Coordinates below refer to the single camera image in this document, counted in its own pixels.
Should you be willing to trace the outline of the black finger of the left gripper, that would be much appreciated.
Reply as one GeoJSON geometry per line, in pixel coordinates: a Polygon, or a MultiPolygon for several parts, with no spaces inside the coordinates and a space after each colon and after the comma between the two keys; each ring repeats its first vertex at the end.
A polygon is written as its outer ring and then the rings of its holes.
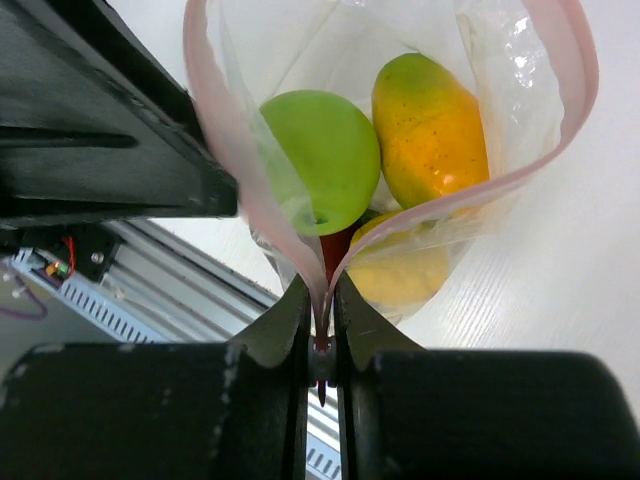
{"type": "Polygon", "coordinates": [[[232,217],[191,98],[106,1],[1,5],[1,225],[232,217]]]}

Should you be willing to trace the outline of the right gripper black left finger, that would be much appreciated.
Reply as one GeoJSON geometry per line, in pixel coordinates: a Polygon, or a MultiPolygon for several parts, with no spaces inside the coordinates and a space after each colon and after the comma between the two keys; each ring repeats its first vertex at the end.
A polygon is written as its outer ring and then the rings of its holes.
{"type": "Polygon", "coordinates": [[[5,479],[301,479],[310,294],[223,343],[50,343],[1,385],[5,479]]]}

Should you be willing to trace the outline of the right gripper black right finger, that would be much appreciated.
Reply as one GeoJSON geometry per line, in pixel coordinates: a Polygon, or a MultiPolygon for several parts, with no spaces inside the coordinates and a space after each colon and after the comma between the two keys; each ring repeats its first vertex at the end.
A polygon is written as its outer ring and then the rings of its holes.
{"type": "Polygon", "coordinates": [[[344,478],[638,477],[638,427],[596,357],[426,349],[348,277],[334,315],[344,478]]]}

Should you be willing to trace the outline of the yellow toy lemon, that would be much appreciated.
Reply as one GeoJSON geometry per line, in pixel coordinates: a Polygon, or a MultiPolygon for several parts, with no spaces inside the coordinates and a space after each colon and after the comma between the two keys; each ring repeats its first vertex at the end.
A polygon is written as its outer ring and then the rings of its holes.
{"type": "Polygon", "coordinates": [[[361,296],[385,307],[423,304],[435,295],[450,274],[445,246],[423,247],[418,241],[433,227],[431,221],[394,232],[359,251],[347,273],[361,296]]]}

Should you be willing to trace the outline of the red toy apple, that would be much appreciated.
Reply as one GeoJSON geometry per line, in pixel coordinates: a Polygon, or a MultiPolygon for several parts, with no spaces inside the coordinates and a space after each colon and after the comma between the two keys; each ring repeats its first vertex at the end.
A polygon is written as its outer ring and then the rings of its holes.
{"type": "Polygon", "coordinates": [[[348,252],[351,239],[357,230],[356,225],[351,225],[339,232],[320,237],[328,284],[331,283],[338,265],[348,252]]]}

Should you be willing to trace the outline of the green toy apple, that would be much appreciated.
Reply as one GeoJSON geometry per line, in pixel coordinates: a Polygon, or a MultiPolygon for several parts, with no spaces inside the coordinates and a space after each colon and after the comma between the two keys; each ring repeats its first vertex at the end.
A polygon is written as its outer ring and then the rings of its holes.
{"type": "Polygon", "coordinates": [[[366,211],[380,177],[374,128],[349,100],[296,90],[260,107],[274,140],[261,153],[274,196],[297,233],[330,235],[366,211]]]}

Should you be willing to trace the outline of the clear pink-dotted zip bag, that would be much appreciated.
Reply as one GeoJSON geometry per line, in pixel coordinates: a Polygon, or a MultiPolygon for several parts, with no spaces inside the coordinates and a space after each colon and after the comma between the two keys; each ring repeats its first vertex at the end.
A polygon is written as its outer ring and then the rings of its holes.
{"type": "Polygon", "coordinates": [[[577,1],[190,1],[189,89],[251,230],[329,344],[341,274],[398,320],[573,140],[598,88],[577,1]]]}

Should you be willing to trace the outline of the orange yellow toy mango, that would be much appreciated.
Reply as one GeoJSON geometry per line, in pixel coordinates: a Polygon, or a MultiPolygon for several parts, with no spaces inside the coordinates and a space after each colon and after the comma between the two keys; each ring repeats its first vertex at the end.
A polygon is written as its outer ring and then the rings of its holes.
{"type": "Polygon", "coordinates": [[[390,60],[371,107],[382,173],[402,208],[490,179],[478,100],[439,63],[420,53],[390,60]]]}

